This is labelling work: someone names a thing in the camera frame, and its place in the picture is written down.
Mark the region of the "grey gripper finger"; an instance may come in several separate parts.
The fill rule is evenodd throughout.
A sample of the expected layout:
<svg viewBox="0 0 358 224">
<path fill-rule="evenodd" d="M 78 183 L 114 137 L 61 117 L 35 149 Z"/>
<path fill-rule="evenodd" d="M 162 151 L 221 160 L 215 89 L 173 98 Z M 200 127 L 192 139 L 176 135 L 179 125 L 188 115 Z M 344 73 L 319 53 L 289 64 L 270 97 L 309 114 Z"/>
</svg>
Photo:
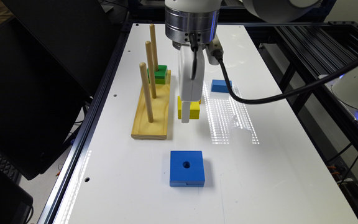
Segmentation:
<svg viewBox="0 0 358 224">
<path fill-rule="evenodd" d="M 190 101 L 182 101 L 181 102 L 181 122 L 182 123 L 189 123 L 190 110 L 191 110 L 191 102 Z"/>
</svg>

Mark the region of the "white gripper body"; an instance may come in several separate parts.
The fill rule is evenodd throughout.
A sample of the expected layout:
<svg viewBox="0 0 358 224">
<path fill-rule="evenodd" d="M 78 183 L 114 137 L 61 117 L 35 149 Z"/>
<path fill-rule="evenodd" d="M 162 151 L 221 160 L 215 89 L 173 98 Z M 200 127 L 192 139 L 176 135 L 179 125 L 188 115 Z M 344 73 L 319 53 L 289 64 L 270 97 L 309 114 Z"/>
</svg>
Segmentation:
<svg viewBox="0 0 358 224">
<path fill-rule="evenodd" d="M 204 80 L 204 54 L 201 46 L 195 53 L 189 45 L 180 46 L 179 90 L 182 101 L 199 101 Z"/>
</svg>

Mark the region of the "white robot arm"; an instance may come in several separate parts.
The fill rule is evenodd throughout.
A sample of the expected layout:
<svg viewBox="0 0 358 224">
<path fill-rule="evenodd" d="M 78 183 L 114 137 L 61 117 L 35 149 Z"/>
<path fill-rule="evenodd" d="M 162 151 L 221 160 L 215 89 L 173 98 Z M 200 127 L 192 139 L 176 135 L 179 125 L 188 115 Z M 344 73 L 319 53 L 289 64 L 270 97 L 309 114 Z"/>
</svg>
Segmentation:
<svg viewBox="0 0 358 224">
<path fill-rule="evenodd" d="M 265 22 L 284 23 L 306 14 L 318 0 L 244 0 L 252 15 Z M 221 0 L 165 1 L 165 33 L 177 45 L 181 121 L 190 121 L 192 102 L 201 99 L 204 80 L 203 49 L 211 49 L 216 37 Z"/>
</svg>

